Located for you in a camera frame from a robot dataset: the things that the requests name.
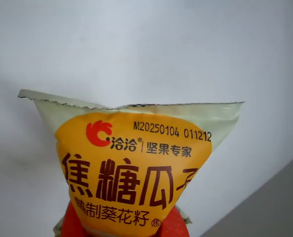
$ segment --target snack bag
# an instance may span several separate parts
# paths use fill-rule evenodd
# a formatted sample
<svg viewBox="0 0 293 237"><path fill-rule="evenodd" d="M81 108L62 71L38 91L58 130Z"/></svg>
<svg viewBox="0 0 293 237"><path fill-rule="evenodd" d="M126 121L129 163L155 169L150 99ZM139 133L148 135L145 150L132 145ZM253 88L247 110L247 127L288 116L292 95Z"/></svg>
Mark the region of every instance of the snack bag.
<svg viewBox="0 0 293 237"><path fill-rule="evenodd" d="M242 103L101 105L21 90L55 134L70 198L88 235L153 236Z"/></svg>

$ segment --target orange label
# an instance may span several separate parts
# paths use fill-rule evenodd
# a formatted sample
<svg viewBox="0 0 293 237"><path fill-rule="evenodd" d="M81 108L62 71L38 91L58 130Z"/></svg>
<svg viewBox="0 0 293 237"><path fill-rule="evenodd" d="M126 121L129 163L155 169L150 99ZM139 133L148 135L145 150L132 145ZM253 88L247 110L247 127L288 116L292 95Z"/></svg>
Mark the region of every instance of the orange label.
<svg viewBox="0 0 293 237"><path fill-rule="evenodd" d="M91 113L55 136L81 222L121 237L154 235L212 152L209 132L163 115Z"/></svg>

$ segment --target gray surface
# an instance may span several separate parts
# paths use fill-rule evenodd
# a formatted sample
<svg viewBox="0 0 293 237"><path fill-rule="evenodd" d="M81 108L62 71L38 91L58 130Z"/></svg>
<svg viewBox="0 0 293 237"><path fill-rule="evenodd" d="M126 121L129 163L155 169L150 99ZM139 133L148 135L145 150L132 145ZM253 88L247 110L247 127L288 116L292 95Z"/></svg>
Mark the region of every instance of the gray surface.
<svg viewBox="0 0 293 237"><path fill-rule="evenodd" d="M203 237L293 237L293 161Z"/></svg>

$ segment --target chacha logo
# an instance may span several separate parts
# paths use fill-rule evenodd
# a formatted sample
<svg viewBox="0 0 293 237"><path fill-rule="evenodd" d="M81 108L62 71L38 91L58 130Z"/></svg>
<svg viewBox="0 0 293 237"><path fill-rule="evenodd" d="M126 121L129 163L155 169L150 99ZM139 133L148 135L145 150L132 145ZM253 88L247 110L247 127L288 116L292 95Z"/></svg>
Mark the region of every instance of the chacha logo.
<svg viewBox="0 0 293 237"><path fill-rule="evenodd" d="M107 135L110 136L112 134L111 127L112 127L111 123L102 122L101 120L95 122L94 124L92 123L87 124L86 135L88 140L91 142L91 144L98 147L108 146L111 143L110 139L101 140L98 137L98 133L103 131Z"/></svg>

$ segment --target white wall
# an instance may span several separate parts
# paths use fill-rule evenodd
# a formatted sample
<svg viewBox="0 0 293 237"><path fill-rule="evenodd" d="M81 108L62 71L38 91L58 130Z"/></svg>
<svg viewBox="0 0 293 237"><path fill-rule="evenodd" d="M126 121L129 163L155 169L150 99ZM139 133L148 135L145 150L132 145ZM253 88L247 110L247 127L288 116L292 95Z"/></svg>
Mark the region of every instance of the white wall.
<svg viewBox="0 0 293 237"><path fill-rule="evenodd" d="M293 158L293 0L0 0L0 237L51 236L67 185L20 88L108 106L246 101L179 200L196 237Z"/></svg>
<svg viewBox="0 0 293 237"><path fill-rule="evenodd" d="M293 237L293 161L202 237Z"/></svg>

